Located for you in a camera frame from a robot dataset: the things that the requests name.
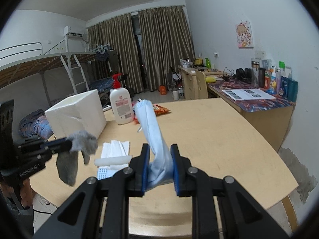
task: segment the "wooden chair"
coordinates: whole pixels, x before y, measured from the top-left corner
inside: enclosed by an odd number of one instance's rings
[[[196,81],[197,81],[197,86],[198,86],[198,98],[199,99],[207,99],[208,92],[207,92],[205,74],[201,71],[196,70]]]

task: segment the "gray sock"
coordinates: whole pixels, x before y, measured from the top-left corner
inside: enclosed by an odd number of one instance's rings
[[[82,152],[84,164],[90,162],[90,155],[94,155],[98,148],[98,142],[95,136],[85,130],[77,131],[67,137],[72,142],[72,148],[69,152],[58,154],[56,167],[59,178],[67,185],[74,186],[78,172],[78,155]]]

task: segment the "white cylindrical roll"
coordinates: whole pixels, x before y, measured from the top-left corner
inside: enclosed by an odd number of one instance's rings
[[[131,159],[132,159],[132,156],[100,158],[100,159],[94,160],[94,165],[99,167],[99,166],[128,164]]]

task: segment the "damaged wall patch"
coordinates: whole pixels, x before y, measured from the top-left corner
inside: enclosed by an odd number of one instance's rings
[[[318,184],[314,175],[310,176],[305,165],[301,164],[289,148],[280,148],[279,156],[291,171],[299,186],[296,191],[299,193],[300,200],[305,204],[311,192]]]

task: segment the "blue face mask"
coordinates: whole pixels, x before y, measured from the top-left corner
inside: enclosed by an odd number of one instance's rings
[[[172,183],[173,159],[159,129],[152,103],[143,100],[135,104],[134,110],[144,136],[155,155],[154,161],[149,165],[147,190]]]

